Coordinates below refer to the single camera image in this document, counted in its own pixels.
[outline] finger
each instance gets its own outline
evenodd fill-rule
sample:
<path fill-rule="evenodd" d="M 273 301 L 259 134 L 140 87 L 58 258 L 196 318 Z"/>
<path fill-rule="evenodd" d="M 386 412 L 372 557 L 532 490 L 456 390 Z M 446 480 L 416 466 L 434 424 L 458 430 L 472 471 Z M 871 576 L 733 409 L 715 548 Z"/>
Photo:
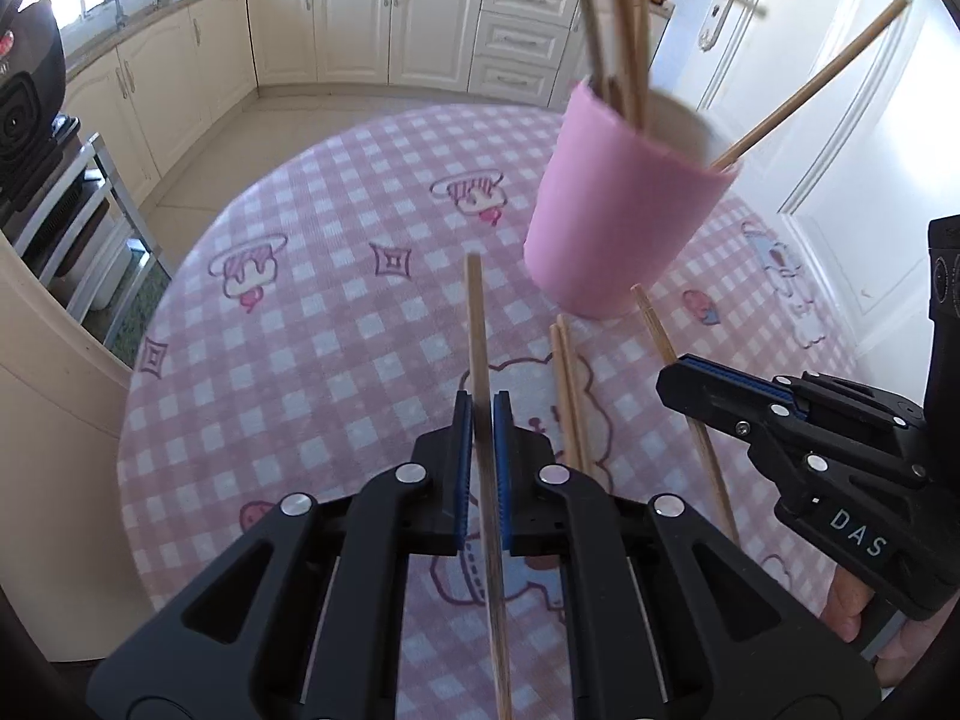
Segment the finger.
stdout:
<path fill-rule="evenodd" d="M 944 627 L 944 622 L 947 622 L 947 618 L 953 612 L 956 602 L 957 598 L 954 596 L 938 613 L 923 622 L 907 620 L 896 636 L 880 650 L 880 657 L 882 659 L 918 659 L 933 644 L 933 640 Z"/>
<path fill-rule="evenodd" d="M 840 607 L 851 617 L 859 616 L 864 608 L 867 608 L 870 599 L 874 597 L 874 591 L 870 587 L 841 565 L 837 566 L 830 589 L 836 594 Z"/>
<path fill-rule="evenodd" d="M 840 605 L 833 588 L 827 594 L 827 605 L 820 612 L 820 619 L 834 634 L 850 643 L 860 633 L 860 617 L 851 617 Z"/>
<path fill-rule="evenodd" d="M 875 672 L 881 688 L 895 688 L 916 664 L 915 658 L 896 658 L 891 661 L 877 661 Z"/>

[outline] wooden skewer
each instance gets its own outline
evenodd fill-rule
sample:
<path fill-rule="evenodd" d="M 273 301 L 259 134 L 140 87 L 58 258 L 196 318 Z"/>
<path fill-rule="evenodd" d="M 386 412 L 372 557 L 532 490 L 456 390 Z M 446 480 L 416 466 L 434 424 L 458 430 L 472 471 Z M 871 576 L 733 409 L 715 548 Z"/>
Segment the wooden skewer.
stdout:
<path fill-rule="evenodd" d="M 637 100 L 637 53 L 634 51 L 634 0 L 613 0 L 613 15 L 620 42 L 618 80 L 623 95 L 623 118 L 637 127 L 640 123 Z"/>
<path fill-rule="evenodd" d="M 483 266 L 480 255 L 467 255 L 467 316 L 469 317 L 470 386 L 473 396 L 473 440 L 480 482 L 480 544 L 487 572 L 487 619 L 493 689 L 499 720 L 512 720 L 510 654 L 507 650 L 507 602 L 503 591 L 499 500 L 496 463 L 493 461 L 493 420 L 490 404 L 490 368 L 487 358 L 487 324 L 483 303 Z"/>
<path fill-rule="evenodd" d="M 550 325 L 550 346 L 553 349 L 553 378 L 557 382 L 557 410 L 560 412 L 560 432 L 563 433 L 563 459 L 570 469 L 581 468 L 577 429 L 573 422 L 573 408 L 570 404 L 570 389 L 566 376 L 566 360 L 563 357 L 563 341 L 560 328 Z"/>
<path fill-rule="evenodd" d="M 593 78 L 596 82 L 597 93 L 604 103 L 610 103 L 610 92 L 607 89 L 607 71 L 603 62 L 603 46 L 600 43 L 600 25 L 597 12 L 593 7 L 593 0 L 580 0 L 581 22 L 587 33 L 587 54 L 590 57 L 590 66 L 593 69 Z"/>
<path fill-rule="evenodd" d="M 637 95 L 640 97 L 640 129 L 646 129 L 650 119 L 650 7 L 640 0 L 635 27 L 637 28 Z"/>
<path fill-rule="evenodd" d="M 635 284 L 631 292 L 637 300 L 637 307 L 640 308 L 640 314 L 650 332 L 656 346 L 656 352 L 659 353 L 664 365 L 673 365 L 677 362 L 677 352 L 670 343 L 670 338 L 664 330 L 659 317 L 654 311 L 653 304 L 650 302 L 647 293 L 640 284 Z M 733 506 L 730 502 L 730 493 L 723 480 L 723 473 L 720 470 L 720 460 L 717 458 L 716 450 L 710 441 L 707 426 L 696 419 L 686 418 L 686 424 L 690 427 L 690 433 L 693 435 L 693 445 L 697 448 L 697 454 L 700 455 L 700 462 L 707 471 L 707 477 L 710 480 L 710 486 L 713 488 L 713 499 L 720 511 L 720 518 L 723 521 L 723 530 L 734 544 L 740 546 L 740 534 L 736 530 L 736 519 L 733 517 Z"/>
<path fill-rule="evenodd" d="M 853 62 L 856 57 L 861 55 L 861 53 L 867 49 L 867 46 L 870 46 L 870 43 L 877 40 L 883 33 L 883 30 L 888 28 L 891 23 L 894 23 L 896 17 L 901 15 L 909 4 L 910 0 L 894 0 L 891 4 L 887 5 L 883 12 L 880 13 L 866 29 L 857 35 L 856 38 L 853 39 L 853 42 L 851 42 L 846 49 L 843 49 L 829 65 L 824 67 L 824 69 L 816 74 L 816 76 L 813 76 L 807 83 L 803 84 L 786 103 L 781 105 L 776 111 L 770 114 L 770 116 L 760 122 L 760 124 L 757 124 L 756 127 L 721 154 L 717 161 L 713 163 L 714 169 L 723 170 L 725 167 L 733 165 L 733 163 L 747 153 L 747 151 L 750 151 L 757 143 L 783 124 L 786 119 L 796 113 L 813 95 L 817 94 L 824 86 L 827 86 L 840 71 Z"/>
<path fill-rule="evenodd" d="M 573 432 L 577 437 L 577 455 L 580 461 L 579 471 L 587 474 L 587 476 L 592 476 L 589 436 L 587 435 L 587 423 L 584 422 L 583 401 L 580 397 L 580 380 L 577 376 L 577 354 L 573 347 L 570 323 L 563 314 L 558 314 L 557 316 L 557 327 L 560 329 L 560 347 L 563 348 L 566 390 L 570 395 L 570 418 L 573 422 Z"/>

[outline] checkered tablecloth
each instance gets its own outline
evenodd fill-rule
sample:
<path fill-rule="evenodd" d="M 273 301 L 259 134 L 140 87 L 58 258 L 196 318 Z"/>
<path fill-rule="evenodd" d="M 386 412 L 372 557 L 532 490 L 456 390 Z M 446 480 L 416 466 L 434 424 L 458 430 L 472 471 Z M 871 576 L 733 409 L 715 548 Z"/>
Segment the checkered tablecloth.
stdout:
<path fill-rule="evenodd" d="M 448 105 L 364 124 L 237 197 L 184 260 L 137 357 L 120 445 L 123 522 L 159 607 L 286 493 L 355 493 L 448 424 L 467 377 L 463 258 L 483 255 L 493 391 L 563 450 L 548 327 L 523 269 L 560 116 Z M 851 375 L 838 325 L 788 247 L 723 200 L 650 290 L 680 352 L 758 376 Z M 638 317 L 572 323 L 592 461 L 617 494 L 673 491 L 714 518 L 682 416 L 654 391 Z M 745 550 L 811 608 L 832 563 L 776 523 L 745 445 L 715 435 Z M 397 714 L 496 714 L 477 517 L 453 559 L 415 557 Z M 506 557 L 520 720 L 570 717 L 553 560 Z"/>

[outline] cabinet door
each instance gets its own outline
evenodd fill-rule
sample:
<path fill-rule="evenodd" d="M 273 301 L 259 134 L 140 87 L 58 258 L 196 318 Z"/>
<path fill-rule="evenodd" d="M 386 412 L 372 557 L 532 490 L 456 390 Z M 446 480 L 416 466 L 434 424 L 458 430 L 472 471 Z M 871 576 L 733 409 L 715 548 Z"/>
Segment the cabinet door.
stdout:
<path fill-rule="evenodd" d="M 166 175 L 210 126 L 189 12 L 144 29 L 117 53 L 150 153 Z"/>
<path fill-rule="evenodd" d="M 390 83 L 465 92 L 480 0 L 394 0 Z"/>
<path fill-rule="evenodd" d="M 256 89 L 247 0 L 204 0 L 190 6 L 203 94 L 219 119 Z"/>
<path fill-rule="evenodd" d="M 313 0 L 247 0 L 247 7 L 257 83 L 316 83 Z"/>
<path fill-rule="evenodd" d="M 116 52 L 109 52 L 70 81 L 64 111 L 80 119 L 80 133 L 99 132 L 137 205 L 157 186 L 160 175 L 130 103 L 130 90 Z"/>
<path fill-rule="evenodd" d="M 392 0 L 317 0 L 320 83 L 386 83 Z"/>

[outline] cartoon print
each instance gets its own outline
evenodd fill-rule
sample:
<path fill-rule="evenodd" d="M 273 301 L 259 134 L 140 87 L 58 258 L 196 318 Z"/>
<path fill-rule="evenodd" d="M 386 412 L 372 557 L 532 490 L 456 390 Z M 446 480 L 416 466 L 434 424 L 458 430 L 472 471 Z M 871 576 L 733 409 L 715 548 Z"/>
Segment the cartoon print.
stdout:
<path fill-rule="evenodd" d="M 499 170 L 477 170 L 441 178 L 430 185 L 434 197 L 449 196 L 457 210 L 467 217 L 479 217 L 491 227 L 503 215 L 507 196 L 500 186 Z"/>
<path fill-rule="evenodd" d="M 210 260 L 208 272 L 224 280 L 224 296 L 239 301 L 249 314 L 263 299 L 264 288 L 277 280 L 277 255 L 287 245 L 282 233 L 232 247 Z"/>
<path fill-rule="evenodd" d="M 410 277 L 410 254 L 413 250 L 409 248 L 386 247 L 385 245 L 370 242 L 373 250 L 373 256 L 376 258 L 376 265 L 373 267 L 374 276 L 400 276 L 408 281 Z"/>
<path fill-rule="evenodd" d="M 768 555 L 760 561 L 760 567 L 767 572 L 768 576 L 773 577 L 784 590 L 790 592 L 793 586 L 793 577 L 780 555 Z"/>
<path fill-rule="evenodd" d="M 268 501 L 248 501 L 240 508 L 240 529 L 246 533 L 275 506 Z"/>
<path fill-rule="evenodd" d="M 167 356 L 167 343 L 157 343 L 150 336 L 143 337 L 143 353 L 140 356 L 138 373 L 152 373 L 157 379 L 163 378 L 163 358 Z"/>
<path fill-rule="evenodd" d="M 740 225 L 747 242 L 760 260 L 776 299 L 793 325 L 793 337 L 805 349 L 827 338 L 827 330 L 817 314 L 813 291 L 803 275 L 803 263 L 786 244 L 775 241 L 755 221 Z"/>
<path fill-rule="evenodd" d="M 683 306 L 700 324 L 720 324 L 720 312 L 717 311 L 716 303 L 705 292 L 687 290 L 683 293 Z"/>
<path fill-rule="evenodd" d="M 578 381 L 584 387 L 584 419 L 590 440 L 590 459 L 601 469 L 600 478 L 607 490 L 613 488 L 606 462 L 613 445 L 613 423 L 600 408 L 592 393 L 593 373 L 589 364 L 577 357 Z M 467 386 L 468 374 L 464 374 L 461 386 Z M 514 421 L 517 425 L 544 433 L 552 443 L 558 461 L 563 461 L 563 434 L 557 406 L 552 401 L 556 392 L 550 357 L 545 360 L 529 357 L 507 360 L 502 365 L 492 365 L 490 371 L 491 391 L 510 391 Z M 549 398 L 544 402 L 544 393 Z M 477 480 L 472 477 L 470 488 L 477 490 Z M 477 502 L 470 498 L 469 535 L 463 552 L 457 557 L 434 557 L 430 576 L 440 597 L 455 605 L 483 605 L 484 579 L 483 555 L 479 535 L 480 512 Z M 508 557 L 503 560 L 503 581 L 507 600 L 518 598 L 527 592 L 538 593 L 548 610 L 561 613 L 563 591 L 560 587 L 559 564 L 555 557 Z"/>

